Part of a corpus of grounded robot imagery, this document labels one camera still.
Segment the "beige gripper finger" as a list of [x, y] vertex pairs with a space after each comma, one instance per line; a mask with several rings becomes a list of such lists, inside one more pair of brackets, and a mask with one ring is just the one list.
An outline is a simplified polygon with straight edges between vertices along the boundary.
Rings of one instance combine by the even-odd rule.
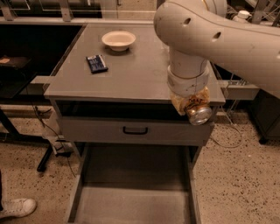
[[181, 97], [175, 93], [170, 93], [171, 103], [177, 112], [184, 116], [186, 114], [185, 107], [188, 103], [188, 100], [184, 97]]
[[207, 87], [204, 87], [197, 94], [190, 97], [189, 102], [193, 105], [204, 105], [210, 102], [210, 91]]

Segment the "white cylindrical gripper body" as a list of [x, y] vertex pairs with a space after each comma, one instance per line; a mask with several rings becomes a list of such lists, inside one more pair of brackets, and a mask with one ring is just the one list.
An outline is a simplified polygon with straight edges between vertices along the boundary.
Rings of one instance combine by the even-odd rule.
[[176, 95], [187, 97], [196, 95], [208, 83], [209, 69], [193, 78], [181, 78], [175, 75], [170, 68], [167, 69], [167, 84], [169, 89]]

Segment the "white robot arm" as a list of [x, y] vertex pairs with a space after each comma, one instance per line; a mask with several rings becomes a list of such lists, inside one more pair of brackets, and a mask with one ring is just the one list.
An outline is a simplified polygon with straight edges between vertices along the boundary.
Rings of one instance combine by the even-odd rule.
[[158, 38], [169, 46], [171, 102], [180, 115], [209, 106], [207, 62], [280, 96], [280, 31], [240, 23], [207, 9], [202, 0], [168, 0], [154, 16]]

